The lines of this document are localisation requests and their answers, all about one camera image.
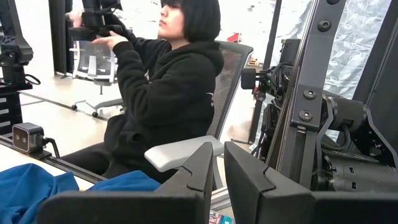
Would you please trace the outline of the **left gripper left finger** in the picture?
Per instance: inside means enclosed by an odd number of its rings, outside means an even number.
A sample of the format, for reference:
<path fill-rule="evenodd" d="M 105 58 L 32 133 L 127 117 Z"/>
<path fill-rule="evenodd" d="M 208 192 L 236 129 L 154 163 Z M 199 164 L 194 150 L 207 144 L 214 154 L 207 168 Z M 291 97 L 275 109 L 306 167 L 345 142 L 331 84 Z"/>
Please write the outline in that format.
<path fill-rule="evenodd" d="M 203 143 L 154 192 L 65 192 L 39 209 L 37 224 L 209 224 L 213 146 Z"/>

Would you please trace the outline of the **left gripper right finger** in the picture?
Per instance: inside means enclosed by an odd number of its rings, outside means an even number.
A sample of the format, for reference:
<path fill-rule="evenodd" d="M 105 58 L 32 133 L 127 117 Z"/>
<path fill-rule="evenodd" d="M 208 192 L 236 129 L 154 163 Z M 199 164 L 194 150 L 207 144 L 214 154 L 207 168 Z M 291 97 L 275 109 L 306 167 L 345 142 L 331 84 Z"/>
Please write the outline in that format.
<path fill-rule="evenodd" d="M 236 224 L 398 224 L 398 193 L 311 191 L 224 144 Z"/>

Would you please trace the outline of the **dark blue garment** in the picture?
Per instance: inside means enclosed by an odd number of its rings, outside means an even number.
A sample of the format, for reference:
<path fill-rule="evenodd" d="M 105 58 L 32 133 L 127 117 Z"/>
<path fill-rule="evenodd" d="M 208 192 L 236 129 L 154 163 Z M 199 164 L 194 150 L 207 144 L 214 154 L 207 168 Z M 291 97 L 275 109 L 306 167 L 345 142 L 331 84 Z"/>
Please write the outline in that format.
<path fill-rule="evenodd" d="M 160 183 L 141 171 L 103 180 L 89 191 L 154 191 Z M 36 164 L 24 164 L 0 172 L 0 224 L 37 224 L 40 206 L 48 198 L 79 191 L 71 172 L 53 176 Z"/>

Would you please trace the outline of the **person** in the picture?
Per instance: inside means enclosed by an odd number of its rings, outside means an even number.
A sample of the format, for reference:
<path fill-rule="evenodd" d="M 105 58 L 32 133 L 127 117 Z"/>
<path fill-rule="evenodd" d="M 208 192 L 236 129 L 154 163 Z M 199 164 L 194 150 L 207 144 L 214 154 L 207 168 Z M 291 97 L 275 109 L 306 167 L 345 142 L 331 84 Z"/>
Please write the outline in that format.
<path fill-rule="evenodd" d="M 174 170 L 159 172 L 144 154 L 207 133 L 224 66 L 220 28 L 218 0 L 161 0 L 157 37 L 127 29 L 128 41 L 112 49 L 124 113 L 108 120 L 103 142 L 63 160 L 108 179 L 135 170 L 160 183 L 171 178 Z"/>

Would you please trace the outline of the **grey mesh office chair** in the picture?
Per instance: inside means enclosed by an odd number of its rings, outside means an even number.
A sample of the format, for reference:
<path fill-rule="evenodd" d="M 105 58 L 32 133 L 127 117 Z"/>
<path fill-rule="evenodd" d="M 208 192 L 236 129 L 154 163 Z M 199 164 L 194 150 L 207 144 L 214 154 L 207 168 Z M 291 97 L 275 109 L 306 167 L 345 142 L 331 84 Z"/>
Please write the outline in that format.
<path fill-rule="evenodd" d="M 215 114 L 206 136 L 179 142 L 159 145 L 145 152 L 145 158 L 159 171 L 165 172 L 180 167 L 202 144 L 210 142 L 213 146 L 213 192 L 212 211 L 220 211 L 231 206 L 228 189 L 223 186 L 216 158 L 224 152 L 220 142 L 226 117 L 239 84 L 240 75 L 253 48 L 234 42 L 220 42 L 224 58 L 224 67 L 216 78 L 213 95 Z"/>

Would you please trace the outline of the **white office chair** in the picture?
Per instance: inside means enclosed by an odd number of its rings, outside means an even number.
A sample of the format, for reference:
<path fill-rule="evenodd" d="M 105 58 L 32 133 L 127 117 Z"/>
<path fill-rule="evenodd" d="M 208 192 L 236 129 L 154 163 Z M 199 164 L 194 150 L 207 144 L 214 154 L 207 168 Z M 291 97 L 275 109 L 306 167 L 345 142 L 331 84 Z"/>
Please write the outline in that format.
<path fill-rule="evenodd" d="M 74 102 L 71 109 L 76 111 L 78 105 L 84 103 L 93 110 L 92 117 L 97 118 L 100 109 L 118 106 L 119 112 L 123 114 L 124 105 L 121 97 L 106 96 L 103 93 L 105 86 L 117 83 L 118 65 L 113 52 L 106 45 L 95 45 L 90 41 L 79 40 L 74 44 L 72 51 L 75 52 L 75 65 L 72 77 L 93 82 L 94 85 L 99 86 L 99 94 Z"/>

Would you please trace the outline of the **person's hand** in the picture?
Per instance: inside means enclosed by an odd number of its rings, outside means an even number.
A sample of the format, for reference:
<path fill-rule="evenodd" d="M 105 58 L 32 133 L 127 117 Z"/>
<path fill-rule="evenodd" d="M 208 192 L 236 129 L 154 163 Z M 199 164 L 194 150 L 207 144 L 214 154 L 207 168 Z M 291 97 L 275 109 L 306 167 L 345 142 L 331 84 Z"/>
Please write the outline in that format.
<path fill-rule="evenodd" d="M 65 14 L 65 17 L 69 22 L 72 23 L 73 28 L 79 28 L 82 26 L 83 20 L 82 20 L 82 14 L 84 10 L 82 9 L 77 9 L 77 10 L 72 10 L 70 12 L 67 12 Z"/>
<path fill-rule="evenodd" d="M 112 50 L 113 47 L 115 45 L 117 45 L 118 43 L 127 42 L 127 41 L 128 41 L 127 38 L 113 32 L 113 31 L 110 31 L 109 36 L 99 37 L 99 38 L 93 40 L 91 43 L 92 44 L 106 44 Z"/>

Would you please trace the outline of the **thin black pole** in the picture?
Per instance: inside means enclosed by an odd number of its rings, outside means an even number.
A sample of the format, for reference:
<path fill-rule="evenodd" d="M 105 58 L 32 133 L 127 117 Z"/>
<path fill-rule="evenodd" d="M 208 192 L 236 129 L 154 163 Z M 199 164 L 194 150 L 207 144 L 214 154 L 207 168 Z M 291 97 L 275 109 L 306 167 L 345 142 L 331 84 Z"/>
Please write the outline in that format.
<path fill-rule="evenodd" d="M 282 5 L 282 0 L 275 0 L 272 24 L 271 24 L 271 29 L 270 29 L 270 33 L 269 33 L 269 40 L 267 43 L 266 54 L 265 54 L 264 63 L 263 63 L 263 67 L 262 67 L 263 70 L 269 68 L 270 64 L 271 64 L 281 5 Z M 259 118 L 260 118 L 261 108 L 262 108 L 262 101 L 259 101 L 256 98 L 255 98 L 255 101 L 256 101 L 256 104 L 255 104 L 253 115 L 252 115 L 252 123 L 251 123 L 251 127 L 250 127 L 250 132 L 249 132 L 249 139 L 248 139 L 248 141 L 252 142 L 252 143 L 255 143 L 255 141 L 256 141 L 257 127 L 259 124 Z"/>

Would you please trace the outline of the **silver patterned curtain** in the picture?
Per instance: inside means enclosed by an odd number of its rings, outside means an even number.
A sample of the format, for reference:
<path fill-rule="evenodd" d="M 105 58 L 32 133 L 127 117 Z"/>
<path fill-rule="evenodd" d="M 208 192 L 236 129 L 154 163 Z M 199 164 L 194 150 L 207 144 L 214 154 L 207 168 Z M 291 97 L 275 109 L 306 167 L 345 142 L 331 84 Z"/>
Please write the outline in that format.
<path fill-rule="evenodd" d="M 323 89 L 352 99 L 391 0 L 346 0 Z"/>

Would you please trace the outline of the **black rig stand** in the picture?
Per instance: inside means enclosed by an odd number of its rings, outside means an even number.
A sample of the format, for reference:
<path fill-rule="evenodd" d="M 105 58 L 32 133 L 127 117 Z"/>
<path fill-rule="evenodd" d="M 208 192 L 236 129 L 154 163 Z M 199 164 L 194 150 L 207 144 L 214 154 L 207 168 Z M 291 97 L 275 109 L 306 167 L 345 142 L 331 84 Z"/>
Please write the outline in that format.
<path fill-rule="evenodd" d="M 33 54 L 22 35 L 15 0 L 0 0 L 0 136 L 10 138 L 12 126 L 22 123 L 19 94 L 32 89 L 24 67 Z"/>

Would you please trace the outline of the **black table frame rail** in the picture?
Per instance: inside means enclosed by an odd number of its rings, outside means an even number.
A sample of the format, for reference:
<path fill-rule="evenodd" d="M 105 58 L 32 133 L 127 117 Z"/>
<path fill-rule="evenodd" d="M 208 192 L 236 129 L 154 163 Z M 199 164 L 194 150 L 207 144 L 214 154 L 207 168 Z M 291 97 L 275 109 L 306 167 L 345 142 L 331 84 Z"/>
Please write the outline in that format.
<path fill-rule="evenodd" d="M 43 158 L 25 155 L 17 151 L 17 149 L 12 145 L 11 139 L 0 136 L 0 171 L 6 170 L 10 167 L 19 166 L 21 164 L 32 163 L 43 167 L 47 172 L 50 172 L 53 175 L 60 174 L 61 171 L 72 172 L 76 177 L 92 184 L 106 180 L 106 178 L 100 175 L 53 157 L 51 153 L 47 151 L 44 151 L 43 154 Z"/>

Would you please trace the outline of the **black metal frame upright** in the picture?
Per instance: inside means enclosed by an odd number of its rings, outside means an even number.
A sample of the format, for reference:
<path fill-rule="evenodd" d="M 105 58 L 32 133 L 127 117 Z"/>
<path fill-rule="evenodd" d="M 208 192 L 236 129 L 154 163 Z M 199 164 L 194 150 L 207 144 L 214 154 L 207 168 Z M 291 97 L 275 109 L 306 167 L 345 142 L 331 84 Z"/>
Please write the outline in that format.
<path fill-rule="evenodd" d="M 314 0 L 266 163 L 310 188 L 322 93 L 346 0 Z"/>

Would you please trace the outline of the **black post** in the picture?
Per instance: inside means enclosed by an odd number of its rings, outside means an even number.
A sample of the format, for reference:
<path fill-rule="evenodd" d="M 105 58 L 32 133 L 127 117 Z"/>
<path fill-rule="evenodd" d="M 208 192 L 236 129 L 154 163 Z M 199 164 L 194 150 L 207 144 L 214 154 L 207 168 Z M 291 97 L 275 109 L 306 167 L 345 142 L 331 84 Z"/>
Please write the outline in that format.
<path fill-rule="evenodd" d="M 52 35 L 53 68 L 56 74 L 66 76 L 73 72 L 73 41 L 68 33 L 70 24 L 65 14 L 72 10 L 72 0 L 48 0 Z"/>

